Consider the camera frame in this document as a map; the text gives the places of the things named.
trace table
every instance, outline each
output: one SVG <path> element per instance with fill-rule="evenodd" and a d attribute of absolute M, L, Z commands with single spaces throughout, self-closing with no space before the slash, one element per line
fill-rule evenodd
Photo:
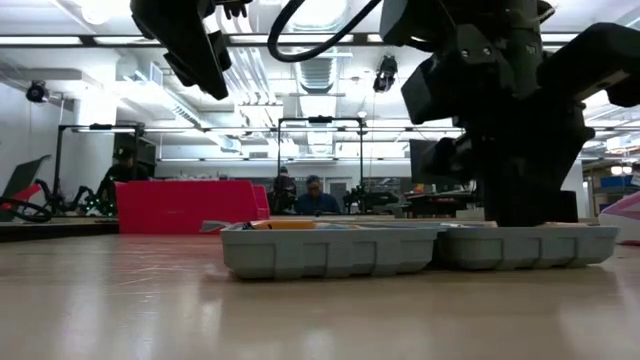
<path fill-rule="evenodd" d="M 0 244 L 6 359 L 639 359 L 640 248 L 577 270 L 238 282 L 216 237 Z"/>

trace red box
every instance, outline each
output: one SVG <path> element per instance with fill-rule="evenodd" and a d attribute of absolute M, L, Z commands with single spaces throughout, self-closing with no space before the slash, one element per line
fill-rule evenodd
<path fill-rule="evenodd" d="M 199 234 L 204 221 L 269 218 L 264 187 L 250 181 L 132 181 L 116 187 L 123 234 Z"/>

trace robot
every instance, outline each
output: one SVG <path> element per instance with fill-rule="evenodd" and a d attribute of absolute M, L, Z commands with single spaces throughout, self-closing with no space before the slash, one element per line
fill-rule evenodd
<path fill-rule="evenodd" d="M 240 16 L 250 0 L 133 0 L 136 24 L 169 53 L 185 85 L 227 96 L 222 71 L 231 65 L 219 33 L 202 19 L 215 11 Z M 336 45 L 382 0 L 371 0 L 324 44 L 283 54 L 278 38 L 304 0 L 291 0 L 269 34 L 279 61 L 314 58 Z M 585 100 L 606 90 L 612 104 L 640 103 L 640 32 L 595 24 L 554 54 L 543 50 L 540 24 L 554 9 L 540 0 L 387 0 L 380 34 L 386 44 L 431 53 L 402 87 L 411 121 L 453 118 L 464 135 L 424 152 L 420 168 L 434 175 L 475 179 L 485 218 L 500 226 L 576 222 L 575 194 L 562 183 L 584 143 Z"/>

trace storage tray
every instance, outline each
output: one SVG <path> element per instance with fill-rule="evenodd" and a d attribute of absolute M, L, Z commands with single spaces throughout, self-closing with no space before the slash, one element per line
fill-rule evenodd
<path fill-rule="evenodd" d="M 613 255 L 618 228 L 450 228 L 436 257 L 466 270 L 544 269 L 599 264 Z"/>
<path fill-rule="evenodd" d="M 413 273 L 431 262 L 432 228 L 222 231 L 225 264 L 241 279 Z"/>

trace black cable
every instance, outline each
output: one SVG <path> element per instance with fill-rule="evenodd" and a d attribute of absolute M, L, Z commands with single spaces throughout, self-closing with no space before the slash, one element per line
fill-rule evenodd
<path fill-rule="evenodd" d="M 32 222 L 32 223 L 46 223 L 51 221 L 51 218 L 53 216 L 51 214 L 51 211 L 45 209 L 42 206 L 32 204 L 30 202 L 26 202 L 22 200 L 0 197 L 0 206 L 5 204 L 12 205 L 12 207 L 24 207 L 24 208 L 33 209 L 36 211 L 36 214 L 38 214 L 38 215 L 26 215 L 14 209 L 7 209 L 7 210 L 0 209 L 0 211 L 6 211 L 23 221 Z"/>
<path fill-rule="evenodd" d="M 304 3 L 305 0 L 290 0 L 287 5 L 282 9 L 280 15 L 276 18 L 276 21 L 273 23 L 271 27 L 271 32 L 269 33 L 269 39 L 267 40 L 267 48 L 269 49 L 269 53 L 273 56 L 274 59 L 284 62 L 284 63 L 295 63 L 301 61 L 307 61 L 315 58 L 316 56 L 326 52 L 335 46 L 342 38 L 350 33 L 353 29 L 355 29 L 358 24 L 362 20 L 364 20 L 369 13 L 373 9 L 382 2 L 382 0 L 370 0 L 367 5 L 365 5 L 362 10 L 353 18 L 344 28 L 338 31 L 335 35 L 331 37 L 331 39 L 325 41 L 321 45 L 311 50 L 305 51 L 299 54 L 283 54 L 278 49 L 278 39 L 280 35 L 284 31 L 284 28 L 287 26 L 287 23 L 293 15 L 298 11 L 298 8 Z"/>

